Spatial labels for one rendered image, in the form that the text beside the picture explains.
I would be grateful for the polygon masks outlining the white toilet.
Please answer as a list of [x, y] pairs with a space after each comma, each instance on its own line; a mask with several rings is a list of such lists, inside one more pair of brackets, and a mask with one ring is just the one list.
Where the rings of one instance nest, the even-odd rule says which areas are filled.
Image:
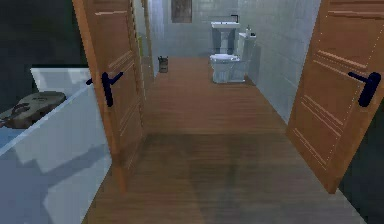
[[255, 33], [250, 35], [239, 33], [235, 55], [214, 54], [210, 56], [214, 83], [243, 83], [245, 81], [256, 39]]

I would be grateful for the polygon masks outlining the brown wooden room door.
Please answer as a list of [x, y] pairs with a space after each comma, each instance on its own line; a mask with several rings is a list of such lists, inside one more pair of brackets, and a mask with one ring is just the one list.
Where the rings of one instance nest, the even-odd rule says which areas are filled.
[[[367, 107], [364, 83], [381, 81]], [[325, 190], [336, 192], [384, 99], [384, 0], [321, 0], [287, 136]]]
[[[144, 133], [144, 88], [133, 0], [72, 0], [112, 159], [112, 175], [125, 192]], [[124, 75], [106, 105], [99, 76]]]

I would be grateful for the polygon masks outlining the white cabinet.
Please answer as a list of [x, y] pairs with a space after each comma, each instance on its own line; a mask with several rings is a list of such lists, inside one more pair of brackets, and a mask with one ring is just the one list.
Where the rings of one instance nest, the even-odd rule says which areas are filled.
[[0, 128], [0, 224], [81, 224], [111, 167], [90, 71], [31, 73], [66, 100], [27, 129]]

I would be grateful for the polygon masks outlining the grey-brown flat object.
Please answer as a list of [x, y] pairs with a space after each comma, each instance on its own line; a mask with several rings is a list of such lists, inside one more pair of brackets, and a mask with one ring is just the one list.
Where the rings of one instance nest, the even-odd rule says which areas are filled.
[[0, 114], [0, 128], [27, 129], [66, 100], [63, 92], [43, 91], [22, 98]]

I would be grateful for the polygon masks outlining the white pedestal sink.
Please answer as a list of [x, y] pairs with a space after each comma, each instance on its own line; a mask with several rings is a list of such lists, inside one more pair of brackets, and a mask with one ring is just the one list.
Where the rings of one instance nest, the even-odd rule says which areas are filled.
[[236, 30], [240, 27], [238, 22], [212, 22], [212, 42], [215, 54], [234, 54]]

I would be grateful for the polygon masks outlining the dark framed wall picture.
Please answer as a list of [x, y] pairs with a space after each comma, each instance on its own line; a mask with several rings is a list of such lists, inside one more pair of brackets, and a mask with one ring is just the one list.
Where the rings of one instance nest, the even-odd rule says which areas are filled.
[[191, 23], [192, 0], [171, 0], [171, 21], [173, 23]]

